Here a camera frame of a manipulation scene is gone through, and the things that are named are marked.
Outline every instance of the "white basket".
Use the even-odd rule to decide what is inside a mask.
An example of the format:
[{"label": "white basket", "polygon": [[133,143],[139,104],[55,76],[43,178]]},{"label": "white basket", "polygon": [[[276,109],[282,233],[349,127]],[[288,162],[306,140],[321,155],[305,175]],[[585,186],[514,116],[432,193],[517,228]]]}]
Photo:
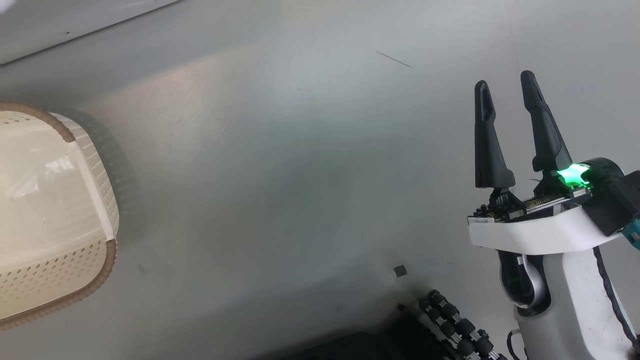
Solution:
[{"label": "white basket", "polygon": [[9,329],[102,285],[120,218],[95,146],[74,121],[0,102],[0,154],[0,329]]}]

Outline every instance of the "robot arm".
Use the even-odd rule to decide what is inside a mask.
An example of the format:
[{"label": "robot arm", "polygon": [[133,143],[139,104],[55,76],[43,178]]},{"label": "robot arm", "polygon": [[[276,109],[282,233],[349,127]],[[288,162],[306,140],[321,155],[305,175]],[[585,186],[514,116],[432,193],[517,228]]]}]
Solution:
[{"label": "robot arm", "polygon": [[491,94],[478,82],[476,187],[493,191],[468,217],[471,242],[498,251],[529,360],[637,359],[640,346],[598,246],[623,229],[640,240],[640,171],[625,176],[604,158],[574,164],[535,75],[520,79],[542,180],[530,199],[510,192],[515,177],[495,134]]}]

